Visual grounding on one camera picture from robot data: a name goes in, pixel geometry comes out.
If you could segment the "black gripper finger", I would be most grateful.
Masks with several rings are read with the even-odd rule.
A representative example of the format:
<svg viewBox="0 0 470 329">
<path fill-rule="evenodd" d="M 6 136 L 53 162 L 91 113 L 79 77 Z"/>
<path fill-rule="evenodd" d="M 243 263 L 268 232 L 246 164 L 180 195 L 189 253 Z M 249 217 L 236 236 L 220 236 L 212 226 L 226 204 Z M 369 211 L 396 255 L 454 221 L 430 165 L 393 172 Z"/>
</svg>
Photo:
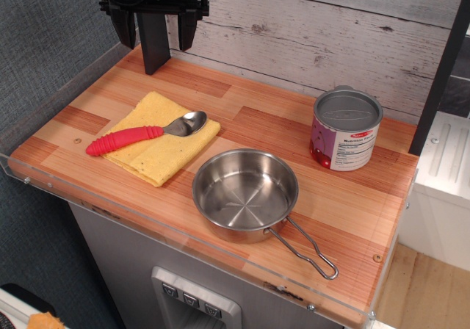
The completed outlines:
<svg viewBox="0 0 470 329">
<path fill-rule="evenodd" d="M 178 14 L 178 41 L 181 51 L 192 47 L 198 17 L 196 11 L 186 11 Z"/>
<path fill-rule="evenodd" d="M 121 44 L 134 49 L 136 43 L 134 13 L 129 11 L 111 11 L 110 17 Z"/>
</svg>

